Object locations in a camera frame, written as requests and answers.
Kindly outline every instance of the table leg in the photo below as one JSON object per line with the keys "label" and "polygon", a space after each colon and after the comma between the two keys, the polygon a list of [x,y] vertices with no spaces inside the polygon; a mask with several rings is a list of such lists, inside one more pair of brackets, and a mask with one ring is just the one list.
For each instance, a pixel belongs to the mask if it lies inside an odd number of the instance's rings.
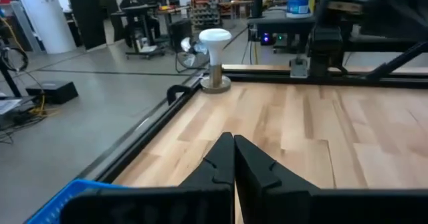
{"label": "table leg", "polygon": [[147,42],[149,46],[154,45],[152,31],[148,29],[146,16],[142,16],[142,24],[144,25],[144,33],[146,34]]}
{"label": "table leg", "polygon": [[130,38],[131,38],[131,42],[132,42],[132,46],[134,48],[134,52],[138,53],[140,50],[138,49],[138,45],[137,45],[137,38],[135,36],[135,20],[134,17],[131,15],[128,15],[126,17],[127,21],[128,21],[128,28],[130,29]]}
{"label": "table leg", "polygon": [[235,12],[234,12],[233,4],[230,5],[230,20],[235,20]]}
{"label": "table leg", "polygon": [[170,13],[165,14],[165,25],[167,26],[167,33],[168,33],[168,37],[169,37],[169,45],[172,47],[173,46],[173,39],[171,37],[172,33],[171,33],[171,24],[173,24],[173,16]]}
{"label": "table leg", "polygon": [[16,86],[15,82],[13,81],[13,78],[11,77],[9,70],[6,68],[6,65],[1,62],[0,63],[0,71],[3,74],[3,77],[5,78],[7,84],[11,88],[13,95],[17,98],[22,97],[21,92],[19,91],[18,87]]}

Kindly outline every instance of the gray floor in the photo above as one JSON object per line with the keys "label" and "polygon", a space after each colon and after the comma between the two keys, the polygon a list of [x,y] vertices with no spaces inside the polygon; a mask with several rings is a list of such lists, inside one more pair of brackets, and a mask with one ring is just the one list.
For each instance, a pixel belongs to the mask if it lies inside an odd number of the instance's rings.
{"label": "gray floor", "polygon": [[[243,26],[237,22],[232,33],[236,35]],[[223,63],[240,64],[246,41],[246,33],[238,37],[225,50]],[[293,58],[274,55],[270,47],[258,49],[260,64],[286,64]],[[130,128],[136,128],[121,145],[125,148],[152,121],[150,118],[139,126],[165,97],[167,88],[181,84],[192,73],[177,74],[173,55],[127,60],[126,50],[124,43],[114,43],[90,53],[79,49],[31,57],[29,71],[35,78],[73,81],[80,96],[60,106],[58,115],[15,133],[13,144],[0,144],[0,223],[23,222]],[[397,54],[354,53],[347,65],[378,65]],[[243,62],[249,63],[248,51]],[[426,66],[427,56],[418,57],[411,65]],[[34,84],[25,74],[15,81],[22,90]],[[0,90],[10,93],[3,81]]]}

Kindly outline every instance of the floor stripe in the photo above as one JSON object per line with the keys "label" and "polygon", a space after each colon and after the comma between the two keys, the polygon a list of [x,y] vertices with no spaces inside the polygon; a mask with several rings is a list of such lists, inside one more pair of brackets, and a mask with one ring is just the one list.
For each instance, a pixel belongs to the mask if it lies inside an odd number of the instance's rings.
{"label": "floor stripe", "polygon": [[136,72],[111,72],[111,71],[81,71],[81,70],[37,70],[37,72],[60,72],[76,74],[116,74],[137,76],[192,76],[192,74],[168,74],[168,73],[136,73]]}

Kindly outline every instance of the desk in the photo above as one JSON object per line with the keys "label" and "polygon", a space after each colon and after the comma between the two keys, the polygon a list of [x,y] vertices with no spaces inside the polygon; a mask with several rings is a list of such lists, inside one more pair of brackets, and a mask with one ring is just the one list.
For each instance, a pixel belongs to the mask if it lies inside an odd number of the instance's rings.
{"label": "desk", "polygon": [[[180,13],[182,10],[188,10],[190,9],[190,6],[182,6],[182,7],[176,7],[174,9],[167,9],[167,10],[158,10],[158,15],[163,15],[165,18],[165,27],[167,28],[168,36],[171,36],[171,33],[169,31],[169,25],[173,23],[173,17],[171,14],[173,13]],[[187,11],[187,18],[190,18],[190,13]]]}
{"label": "desk", "polygon": [[[147,20],[146,20],[146,16],[148,15],[147,11],[150,9],[157,9],[157,5],[140,5],[140,6],[134,6],[134,7],[125,7],[122,9],[122,11],[118,11],[116,13],[113,13],[112,15],[114,16],[120,16],[120,17],[126,17],[126,19],[128,20],[128,24],[130,26],[130,28],[133,30],[135,29],[135,17],[141,17],[142,18],[142,22],[144,25],[144,33],[145,36],[148,40],[148,44],[149,46],[153,46],[155,45],[154,43],[154,38],[152,35],[152,31],[148,28],[147,25]],[[135,34],[131,34],[131,40],[132,40],[132,45],[134,46],[134,52],[126,52],[126,55],[142,55],[145,56],[146,58],[150,58],[152,55],[164,55],[164,51],[161,49],[156,49],[154,51],[150,51],[150,52],[140,52],[140,50],[138,49],[137,46],[137,42],[135,39]]]}
{"label": "desk", "polygon": [[[169,25],[173,22],[173,18],[171,16],[171,14],[179,13],[179,12],[181,12],[181,10],[188,10],[188,9],[190,9],[190,6],[176,7],[174,9],[167,9],[167,10],[160,10],[160,9],[157,10],[158,15],[163,15],[165,17],[165,24],[166,24],[165,27],[168,31],[168,35],[170,35],[169,34]],[[116,13],[113,13],[112,15],[126,17],[125,12],[123,12],[123,11],[118,11]]]}

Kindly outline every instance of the metal bracket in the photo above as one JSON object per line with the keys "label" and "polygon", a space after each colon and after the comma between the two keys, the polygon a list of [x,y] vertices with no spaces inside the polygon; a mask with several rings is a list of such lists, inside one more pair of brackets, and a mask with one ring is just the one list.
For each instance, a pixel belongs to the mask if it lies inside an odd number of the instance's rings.
{"label": "metal bracket", "polygon": [[295,58],[290,60],[290,77],[291,78],[307,78],[308,77],[308,61]]}
{"label": "metal bracket", "polygon": [[190,93],[191,90],[192,89],[187,86],[182,86],[182,85],[171,86],[167,90],[168,105],[171,105],[177,99],[177,94],[180,94],[180,93],[188,94]]}

